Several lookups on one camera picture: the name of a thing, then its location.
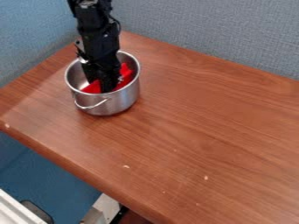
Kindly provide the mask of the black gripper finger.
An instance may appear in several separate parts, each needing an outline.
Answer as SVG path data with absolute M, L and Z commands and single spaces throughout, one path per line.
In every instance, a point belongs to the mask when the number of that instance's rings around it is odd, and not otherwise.
M 88 83 L 99 79 L 99 66 L 96 64 L 82 64 Z
M 100 90 L 103 93 L 111 92 L 119 83 L 121 72 L 117 69 L 99 73 Z

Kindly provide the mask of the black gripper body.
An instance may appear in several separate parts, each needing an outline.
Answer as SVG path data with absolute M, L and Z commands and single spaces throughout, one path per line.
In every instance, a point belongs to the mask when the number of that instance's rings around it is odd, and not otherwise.
M 112 17 L 80 17 L 78 18 L 78 31 L 83 44 L 78 51 L 80 63 L 96 64 L 98 73 L 112 69 L 119 71 L 119 21 Z

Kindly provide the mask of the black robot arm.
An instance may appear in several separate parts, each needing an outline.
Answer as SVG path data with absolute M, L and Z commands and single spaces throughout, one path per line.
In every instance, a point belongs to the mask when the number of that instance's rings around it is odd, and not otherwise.
M 111 16 L 112 0 L 67 0 L 78 19 L 83 48 L 78 48 L 82 68 L 90 83 L 99 81 L 103 93 L 111 92 L 119 82 L 121 23 Z

